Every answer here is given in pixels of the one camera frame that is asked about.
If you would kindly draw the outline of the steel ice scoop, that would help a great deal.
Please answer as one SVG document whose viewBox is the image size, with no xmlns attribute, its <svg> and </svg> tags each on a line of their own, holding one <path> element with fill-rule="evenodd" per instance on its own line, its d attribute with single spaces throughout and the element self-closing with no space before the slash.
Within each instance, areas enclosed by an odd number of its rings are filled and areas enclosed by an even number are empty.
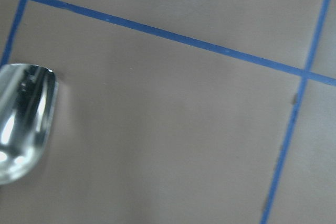
<svg viewBox="0 0 336 224">
<path fill-rule="evenodd" d="M 1 67 L 1 185 L 27 175 L 41 159 L 54 115 L 58 82 L 45 67 Z"/>
</svg>

